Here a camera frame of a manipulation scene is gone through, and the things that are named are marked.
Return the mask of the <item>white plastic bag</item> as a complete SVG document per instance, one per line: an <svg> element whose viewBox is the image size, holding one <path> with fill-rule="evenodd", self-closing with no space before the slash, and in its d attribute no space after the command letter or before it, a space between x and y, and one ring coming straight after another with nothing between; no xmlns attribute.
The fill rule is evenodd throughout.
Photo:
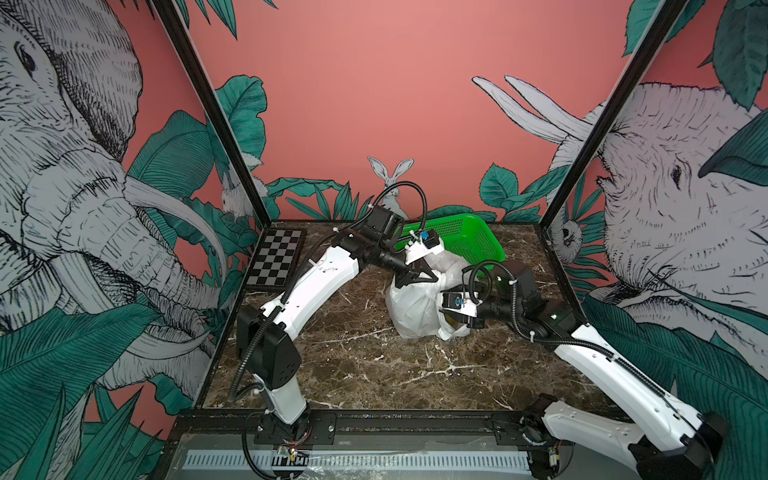
<svg viewBox="0 0 768 480"><path fill-rule="evenodd" d="M439 311L442 291L459 286L463 269L470 263L450 251L428 254L424 257L434 271L435 283L415 283L397 288L392 283L385 303L398 334L405 339L436 336L443 341L469 336L471 330L462 323L447 320Z"/></svg>

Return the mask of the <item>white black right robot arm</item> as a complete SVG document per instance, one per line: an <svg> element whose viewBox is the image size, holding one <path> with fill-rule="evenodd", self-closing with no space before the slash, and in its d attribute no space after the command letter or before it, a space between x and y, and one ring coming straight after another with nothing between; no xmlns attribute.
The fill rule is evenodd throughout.
<svg viewBox="0 0 768 480"><path fill-rule="evenodd" d="M542 394L518 419L529 444L578 444L643 479L704 479L713 473L728 422L715 412L700 413L661 387L567 303L544 299L526 265L486 260L468 266L458 285L439 294L437 306L470 329L500 321L521 339L552 350L629 417L618 421Z"/></svg>

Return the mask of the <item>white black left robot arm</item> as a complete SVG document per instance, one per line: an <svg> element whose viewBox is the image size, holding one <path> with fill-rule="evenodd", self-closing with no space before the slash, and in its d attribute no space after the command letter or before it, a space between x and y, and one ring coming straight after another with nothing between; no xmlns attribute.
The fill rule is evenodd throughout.
<svg viewBox="0 0 768 480"><path fill-rule="evenodd" d="M331 234L329 248L282 294L241 311L236 330L240 363L228 399L256 391L278 422L290 427L303 422L309 407L298 385L301 357L294 340L316 311L368 266L392 272L398 287L438 280L427 256L445 250L440 235L425 222L408 234L403 230L402 217L372 206L362 219Z"/></svg>

